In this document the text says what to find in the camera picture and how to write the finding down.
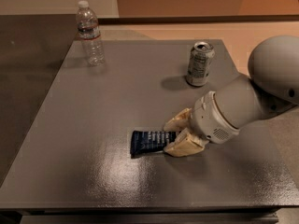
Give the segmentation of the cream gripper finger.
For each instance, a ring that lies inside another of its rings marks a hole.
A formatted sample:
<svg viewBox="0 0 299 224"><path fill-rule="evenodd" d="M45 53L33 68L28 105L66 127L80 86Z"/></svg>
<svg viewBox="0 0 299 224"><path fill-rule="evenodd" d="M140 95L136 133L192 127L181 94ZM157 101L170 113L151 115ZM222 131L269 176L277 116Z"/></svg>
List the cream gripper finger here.
<svg viewBox="0 0 299 224"><path fill-rule="evenodd" d="M185 128L173 142L164 148L164 152L173 157L185 157L203 151L205 145L204 139Z"/></svg>
<svg viewBox="0 0 299 224"><path fill-rule="evenodd" d="M165 125L165 132L178 132L185 129L189 124L189 116L191 114L190 108L185 108L171 118Z"/></svg>

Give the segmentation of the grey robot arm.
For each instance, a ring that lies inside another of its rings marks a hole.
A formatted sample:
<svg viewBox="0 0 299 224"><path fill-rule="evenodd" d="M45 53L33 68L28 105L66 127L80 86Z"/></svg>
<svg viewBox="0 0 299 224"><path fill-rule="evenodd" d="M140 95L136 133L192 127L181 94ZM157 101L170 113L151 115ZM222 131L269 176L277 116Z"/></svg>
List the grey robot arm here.
<svg viewBox="0 0 299 224"><path fill-rule="evenodd" d="M299 106L299 37L279 35L250 54L247 75L209 91L165 125L177 137L164 147L173 157L199 153L206 144L223 144L248 124L271 119Z"/></svg>

